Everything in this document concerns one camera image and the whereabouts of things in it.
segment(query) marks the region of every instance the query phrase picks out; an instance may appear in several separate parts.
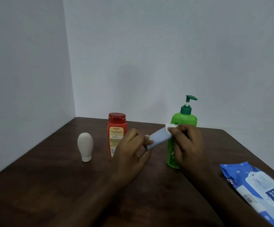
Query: table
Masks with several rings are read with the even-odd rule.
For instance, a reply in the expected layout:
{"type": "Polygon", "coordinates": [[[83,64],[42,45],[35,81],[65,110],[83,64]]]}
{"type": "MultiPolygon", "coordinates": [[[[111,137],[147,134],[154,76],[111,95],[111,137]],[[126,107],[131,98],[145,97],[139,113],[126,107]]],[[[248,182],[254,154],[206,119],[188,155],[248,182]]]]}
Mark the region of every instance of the table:
{"type": "MultiPolygon", "coordinates": [[[[82,195],[109,164],[106,123],[106,119],[74,118],[0,172],[0,227],[43,226],[82,195]],[[87,163],[77,148],[83,132],[94,140],[87,163]]],[[[163,126],[128,122],[128,129],[149,135],[163,126]]],[[[220,176],[219,164],[248,161],[274,178],[270,167],[225,131],[201,131],[220,176]]],[[[153,150],[144,170],[106,208],[96,226],[223,226],[192,184],[165,160],[166,143],[153,150]]]]}

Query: green pump bottle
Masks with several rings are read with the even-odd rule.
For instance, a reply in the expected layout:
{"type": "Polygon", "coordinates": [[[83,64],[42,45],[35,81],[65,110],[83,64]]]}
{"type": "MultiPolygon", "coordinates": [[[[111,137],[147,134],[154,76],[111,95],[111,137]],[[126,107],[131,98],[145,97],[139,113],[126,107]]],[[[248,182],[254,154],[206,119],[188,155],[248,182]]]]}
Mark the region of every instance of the green pump bottle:
{"type": "MultiPolygon", "coordinates": [[[[173,115],[171,123],[180,125],[180,124],[191,124],[197,126],[197,117],[191,114],[192,107],[189,105],[190,99],[197,100],[196,97],[191,95],[186,95],[186,104],[181,107],[179,113],[173,115]]],[[[179,169],[176,160],[175,160],[175,152],[174,152],[174,139],[171,138],[168,141],[168,158],[166,163],[175,169],[179,169]]]]}

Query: person's left hand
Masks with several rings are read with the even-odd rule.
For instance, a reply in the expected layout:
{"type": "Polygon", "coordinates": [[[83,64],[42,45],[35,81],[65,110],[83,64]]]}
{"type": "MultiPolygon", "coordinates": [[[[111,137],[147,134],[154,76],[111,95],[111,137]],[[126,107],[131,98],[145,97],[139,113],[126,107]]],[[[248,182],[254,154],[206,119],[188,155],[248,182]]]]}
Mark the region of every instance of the person's left hand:
{"type": "Polygon", "coordinates": [[[151,157],[151,150],[145,150],[140,157],[137,156],[137,151],[152,143],[148,135],[143,135],[136,129],[131,129],[122,138],[106,172],[117,187],[126,187],[142,171],[151,157]]]}

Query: barcode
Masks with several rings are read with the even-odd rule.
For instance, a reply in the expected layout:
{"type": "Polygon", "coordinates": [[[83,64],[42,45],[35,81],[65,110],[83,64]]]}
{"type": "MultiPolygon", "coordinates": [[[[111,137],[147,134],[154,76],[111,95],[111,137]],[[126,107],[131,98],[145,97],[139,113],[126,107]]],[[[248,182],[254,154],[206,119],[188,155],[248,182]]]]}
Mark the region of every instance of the barcode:
{"type": "Polygon", "coordinates": [[[251,194],[246,194],[243,196],[243,198],[249,203],[258,203],[257,200],[251,195],[251,194]]]}

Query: red bottle cap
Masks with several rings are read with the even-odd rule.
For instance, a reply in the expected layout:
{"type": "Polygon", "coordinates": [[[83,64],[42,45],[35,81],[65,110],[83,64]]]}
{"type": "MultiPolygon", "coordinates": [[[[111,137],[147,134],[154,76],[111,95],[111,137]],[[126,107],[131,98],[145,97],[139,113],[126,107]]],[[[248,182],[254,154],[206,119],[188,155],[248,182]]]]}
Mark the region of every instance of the red bottle cap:
{"type": "Polygon", "coordinates": [[[114,124],[126,123],[126,115],[123,113],[110,113],[109,122],[114,124]]]}

